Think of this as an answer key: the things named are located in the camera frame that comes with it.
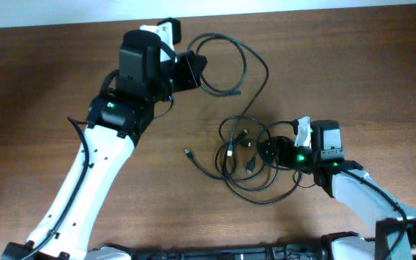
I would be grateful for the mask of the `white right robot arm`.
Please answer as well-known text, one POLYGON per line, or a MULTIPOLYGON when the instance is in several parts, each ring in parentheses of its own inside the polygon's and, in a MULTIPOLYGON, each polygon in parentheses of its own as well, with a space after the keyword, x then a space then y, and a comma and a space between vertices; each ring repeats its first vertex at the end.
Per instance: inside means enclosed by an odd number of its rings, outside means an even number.
POLYGON ((289 123, 295 135, 257 137, 260 158, 277 170, 311 174, 331 198, 351 209, 374 233, 371 240, 352 232, 322 236, 328 259, 416 259, 416 209, 378 185, 358 162, 345 159, 335 120, 305 116, 289 123))

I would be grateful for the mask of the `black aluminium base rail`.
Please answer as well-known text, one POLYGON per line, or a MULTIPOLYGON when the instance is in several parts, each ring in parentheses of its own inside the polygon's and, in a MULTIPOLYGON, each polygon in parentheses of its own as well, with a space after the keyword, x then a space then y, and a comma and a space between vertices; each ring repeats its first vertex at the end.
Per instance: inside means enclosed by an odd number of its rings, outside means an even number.
POLYGON ((86 254, 86 259, 130 260, 301 260, 301 259, 374 259, 375 241, 358 233, 330 233, 319 239, 295 243, 264 244, 203 249, 132 249, 116 244, 105 244, 86 254))

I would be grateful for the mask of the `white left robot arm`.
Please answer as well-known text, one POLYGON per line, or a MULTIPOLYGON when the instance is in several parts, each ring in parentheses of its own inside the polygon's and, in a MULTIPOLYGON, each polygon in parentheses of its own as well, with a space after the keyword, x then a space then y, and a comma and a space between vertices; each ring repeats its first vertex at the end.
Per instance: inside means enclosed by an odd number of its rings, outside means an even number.
POLYGON ((155 116, 155 104, 198 87, 207 60, 177 54, 181 31, 169 22, 127 32, 119 68, 108 74, 78 133, 77 156, 51 207, 25 243, 8 243, 3 259, 131 259, 124 246, 88 249, 96 217, 118 172, 155 116))

